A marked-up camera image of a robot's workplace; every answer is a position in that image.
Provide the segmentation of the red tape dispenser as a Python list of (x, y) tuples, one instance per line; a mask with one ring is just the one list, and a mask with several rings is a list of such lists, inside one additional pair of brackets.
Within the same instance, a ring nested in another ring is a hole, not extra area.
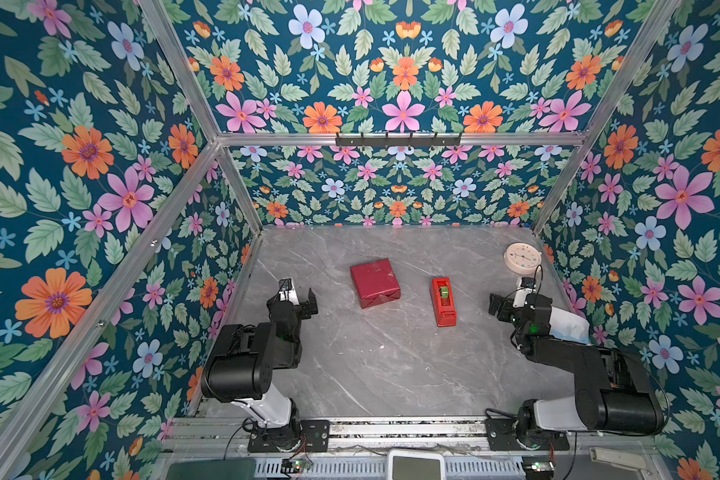
[(430, 292), (437, 326), (441, 328), (455, 327), (458, 313), (455, 308), (450, 279), (447, 277), (433, 278)]

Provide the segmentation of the maroon wrapping paper sheet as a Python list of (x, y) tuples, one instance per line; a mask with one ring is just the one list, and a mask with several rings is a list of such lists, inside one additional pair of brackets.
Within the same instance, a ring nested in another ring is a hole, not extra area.
[(401, 288), (388, 259), (354, 265), (350, 274), (362, 309), (401, 298)]

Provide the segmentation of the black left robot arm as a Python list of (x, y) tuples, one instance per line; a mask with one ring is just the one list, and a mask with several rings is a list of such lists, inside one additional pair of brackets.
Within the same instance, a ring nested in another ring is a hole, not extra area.
[(266, 302), (268, 319), (221, 328), (202, 370), (205, 398), (240, 407), (251, 432), (280, 451), (301, 446), (303, 428), (295, 401), (273, 383), (276, 370), (296, 369), (302, 358), (302, 322), (319, 312), (312, 290), (298, 299), (289, 279)]

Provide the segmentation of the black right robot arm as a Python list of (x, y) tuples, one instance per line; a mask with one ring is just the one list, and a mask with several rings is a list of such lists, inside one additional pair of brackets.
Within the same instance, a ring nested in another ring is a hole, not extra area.
[(513, 327), (510, 342), (526, 360), (573, 375), (572, 395), (526, 400), (514, 415), (514, 435), (524, 447), (550, 445), (568, 432), (653, 436), (664, 429), (667, 416), (641, 362), (590, 343), (584, 317), (528, 289), (492, 294), (489, 313)]

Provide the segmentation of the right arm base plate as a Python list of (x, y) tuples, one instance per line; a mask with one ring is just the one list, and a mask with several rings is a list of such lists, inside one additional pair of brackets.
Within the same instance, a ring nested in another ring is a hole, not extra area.
[(564, 432), (541, 430), (509, 418), (486, 418), (486, 438), (492, 451), (569, 451), (571, 444)]

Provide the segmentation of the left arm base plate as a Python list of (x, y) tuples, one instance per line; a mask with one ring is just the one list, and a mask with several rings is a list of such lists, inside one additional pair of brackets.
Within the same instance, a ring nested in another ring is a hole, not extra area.
[(249, 453), (324, 453), (328, 450), (331, 423), (328, 420), (300, 420), (278, 428), (256, 427), (250, 434)]

